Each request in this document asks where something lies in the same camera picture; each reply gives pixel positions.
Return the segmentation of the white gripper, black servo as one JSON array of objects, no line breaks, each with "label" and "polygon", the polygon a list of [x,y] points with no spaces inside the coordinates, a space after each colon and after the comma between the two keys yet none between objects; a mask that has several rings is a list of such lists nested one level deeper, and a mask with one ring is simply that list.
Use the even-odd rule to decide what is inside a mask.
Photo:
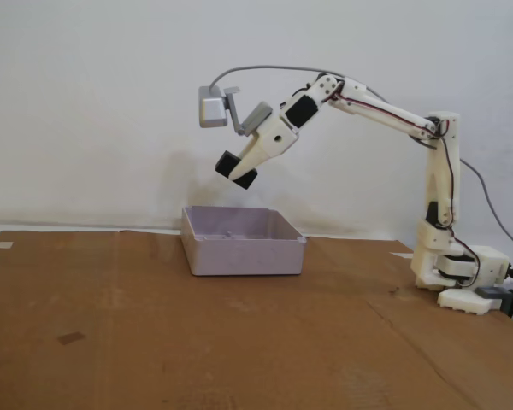
[{"label": "white gripper, black servo", "polygon": [[229,178],[239,179],[270,157],[283,154],[319,113],[324,99],[324,88],[310,87],[295,93],[276,111],[267,103],[260,102],[251,112],[251,130],[256,134],[256,146],[242,152]]}]

